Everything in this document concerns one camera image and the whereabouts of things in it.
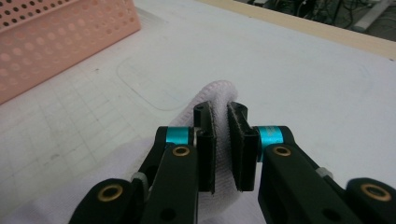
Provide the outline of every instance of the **brass grommet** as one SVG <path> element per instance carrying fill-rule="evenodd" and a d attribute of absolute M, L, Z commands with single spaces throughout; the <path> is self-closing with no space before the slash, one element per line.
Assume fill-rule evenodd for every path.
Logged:
<path fill-rule="evenodd" d="M 122 186 L 119 184 L 107 185 L 98 193 L 98 200 L 104 203 L 114 201 L 122 194 Z"/>
<path fill-rule="evenodd" d="M 289 156 L 291 155 L 290 149 L 286 147 L 274 147 L 273 149 L 274 153 L 278 156 Z"/>
<path fill-rule="evenodd" d="M 172 153 L 173 153 L 175 156 L 180 156 L 180 157 L 182 157 L 182 156 L 187 156 L 187 155 L 190 154 L 190 149 L 187 148 L 187 147 L 175 147 L 175 148 L 172 150 Z"/>
<path fill-rule="evenodd" d="M 374 184 L 362 184 L 361 191 L 363 191 L 363 193 L 365 193 L 370 198 L 379 200 L 381 202 L 388 202 L 392 199 L 390 193 L 387 190 Z"/>

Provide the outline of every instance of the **basket hole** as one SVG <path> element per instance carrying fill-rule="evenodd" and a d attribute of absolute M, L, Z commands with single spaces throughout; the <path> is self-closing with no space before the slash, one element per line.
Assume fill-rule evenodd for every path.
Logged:
<path fill-rule="evenodd" d="M 79 34 L 75 34 L 75 35 L 74 35 L 74 38 L 75 38 L 76 40 L 81 40 L 81 39 L 82 39 L 81 35 L 79 35 Z"/>
<path fill-rule="evenodd" d="M 63 17 L 64 17 L 64 20 L 66 20 L 66 21 L 69 20 L 69 18 L 70 18 L 69 12 L 64 12 Z"/>
<path fill-rule="evenodd" d="M 53 50 L 51 48 L 45 48 L 47 54 L 52 54 Z"/>
<path fill-rule="evenodd" d="M 22 59 L 22 63 L 26 64 L 26 65 L 30 65 L 30 64 L 32 64 L 32 61 L 28 58 L 24 58 L 24 59 Z"/>
<path fill-rule="evenodd" d="M 37 29 L 34 26 L 29 26 L 27 28 L 27 32 L 31 35 L 35 35 L 37 33 Z"/>
<path fill-rule="evenodd" d="M 47 37 L 48 37 L 50 40 L 56 39 L 56 36 L 55 36 L 55 34 L 54 34 L 53 32 L 48 33 L 48 34 L 47 34 Z"/>
<path fill-rule="evenodd" d="M 95 21 L 96 18 L 93 15 L 90 15 L 90 21 Z"/>
<path fill-rule="evenodd" d="M 41 26 L 42 29 L 48 29 L 49 28 L 49 24 L 46 21 L 40 22 L 40 26 Z"/>
<path fill-rule="evenodd" d="M 96 15 L 97 15 L 98 17 L 103 17 L 103 12 L 102 12 L 101 10 L 98 10 L 98 11 L 96 12 Z"/>
<path fill-rule="evenodd" d="M 12 52 L 17 55 L 17 56 L 21 56 L 22 55 L 22 50 L 20 48 L 15 48 L 12 50 Z"/>
<path fill-rule="evenodd" d="M 76 26 L 73 23 L 69 23 L 67 26 L 69 27 L 70 31 L 75 31 L 76 30 Z"/>
<path fill-rule="evenodd" d="M 7 77 L 8 76 L 8 71 L 4 68 L 0 68 L 0 76 L 1 77 Z"/>
<path fill-rule="evenodd" d="M 2 42 L 3 42 L 4 45 L 11 45 L 12 44 L 12 39 L 6 36 L 6 37 L 3 38 Z"/>
<path fill-rule="evenodd" d="M 37 52 L 34 54 L 34 57 L 35 57 L 35 59 L 37 59 L 37 60 L 43 59 L 43 56 L 41 56 L 41 54 L 40 54 L 40 53 L 37 53 Z"/>
<path fill-rule="evenodd" d="M 56 43 L 55 48 L 56 48 L 56 49 L 63 49 L 64 46 L 61 45 L 60 43 Z"/>
<path fill-rule="evenodd" d="M 29 50 L 33 50 L 35 49 L 35 46 L 32 43 L 27 42 L 25 43 L 25 48 Z"/>
<path fill-rule="evenodd" d="M 39 44 L 39 45 L 44 45 L 44 44 L 45 44 L 45 41 L 44 41 L 44 39 L 43 39 L 42 37 L 38 37 L 38 38 L 35 40 L 35 42 L 36 42 L 37 44 Z"/>
<path fill-rule="evenodd" d="M 71 45 L 71 44 L 73 44 L 73 41 L 72 41 L 72 39 L 70 39 L 69 37 L 67 37 L 67 38 L 64 39 L 64 43 L 65 43 L 66 45 Z"/>
<path fill-rule="evenodd" d="M 11 57 L 9 57 L 9 55 L 6 53 L 2 53 L 0 54 L 0 59 L 3 62 L 9 62 L 11 60 Z"/>
<path fill-rule="evenodd" d="M 89 29 L 85 29 L 85 30 L 84 30 L 84 35 L 90 35 L 90 34 L 91 34 L 91 32 L 90 32 Z"/>
<path fill-rule="evenodd" d="M 58 34 L 59 35 L 66 35 L 66 30 L 64 28 L 59 28 L 58 29 Z"/>
<path fill-rule="evenodd" d="M 21 66 L 19 64 L 17 64 L 17 63 L 13 63 L 11 65 L 11 69 L 14 70 L 14 71 L 19 71 L 19 70 L 21 70 Z"/>
<path fill-rule="evenodd" d="M 59 24 L 59 22 L 60 22 L 58 17 L 51 17 L 50 21 L 52 22 L 52 24 Z"/>
<path fill-rule="evenodd" d="M 78 8 L 73 7 L 72 12 L 73 12 L 73 14 L 78 15 L 78 13 L 79 13 Z"/>
<path fill-rule="evenodd" d="M 85 21 L 83 19 L 78 20 L 78 25 L 85 26 Z"/>
<path fill-rule="evenodd" d="M 15 86 L 18 84 L 18 80 L 15 77 L 10 78 L 8 82 L 12 86 Z"/>
<path fill-rule="evenodd" d="M 18 39 L 24 39 L 26 35 L 23 32 L 16 32 L 15 37 L 17 37 Z"/>

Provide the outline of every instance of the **white cloth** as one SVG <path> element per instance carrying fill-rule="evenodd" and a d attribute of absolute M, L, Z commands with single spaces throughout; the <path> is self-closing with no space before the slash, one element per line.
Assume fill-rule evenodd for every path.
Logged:
<path fill-rule="evenodd" d="M 211 101 L 218 135 L 216 160 L 216 192 L 199 193 L 198 219 L 202 223 L 264 223 L 256 192 L 236 190 L 231 172 L 230 139 L 227 122 L 228 102 L 234 101 L 237 91 L 228 81 L 215 81 L 204 87 L 170 126 L 192 126 L 195 105 Z M 153 138 L 126 144 L 83 178 L 34 200 L 5 217 L 4 223 L 67 223 L 85 194 L 97 183 L 108 178 L 129 180 L 146 158 Z"/>

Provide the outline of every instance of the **white table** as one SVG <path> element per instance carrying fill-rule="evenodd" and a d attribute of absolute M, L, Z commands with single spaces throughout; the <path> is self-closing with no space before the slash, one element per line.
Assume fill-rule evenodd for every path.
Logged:
<path fill-rule="evenodd" d="M 391 56 L 202 2 L 135 4 L 141 31 L 0 105 L 1 216 L 153 136 L 217 79 L 235 84 L 251 125 L 289 126 L 342 187 L 367 176 L 396 188 Z"/>

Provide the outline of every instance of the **black cable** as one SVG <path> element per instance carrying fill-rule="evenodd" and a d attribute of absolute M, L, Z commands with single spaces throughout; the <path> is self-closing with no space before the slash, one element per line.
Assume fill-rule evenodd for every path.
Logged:
<path fill-rule="evenodd" d="M 302 2 L 300 3 L 300 5 L 298 6 L 297 13 L 296 13 L 296 16 L 297 16 L 297 17 L 300 17 L 300 10 L 301 10 L 301 7 L 302 7 L 303 5 L 305 5 L 305 4 L 306 4 L 306 2 L 305 2 L 305 1 L 302 1 Z"/>
<path fill-rule="evenodd" d="M 346 9 L 349 13 L 349 18 L 350 18 L 350 22 L 346 25 L 346 26 L 344 26 L 343 28 L 344 29 L 346 29 L 347 27 L 349 27 L 350 25 L 352 25 L 353 24 L 353 10 L 355 10 L 356 8 L 358 8 L 358 4 L 359 4 L 359 2 L 358 1 L 355 1 L 355 0 L 352 0 L 351 2 L 350 2 L 350 6 L 349 7 L 347 7 L 347 5 L 346 5 L 346 0 L 342 0 L 343 1 L 343 7 L 344 7 L 344 9 Z"/>
<path fill-rule="evenodd" d="M 364 5 L 365 7 L 370 6 L 370 3 L 363 2 L 362 0 L 358 0 L 360 4 Z"/>

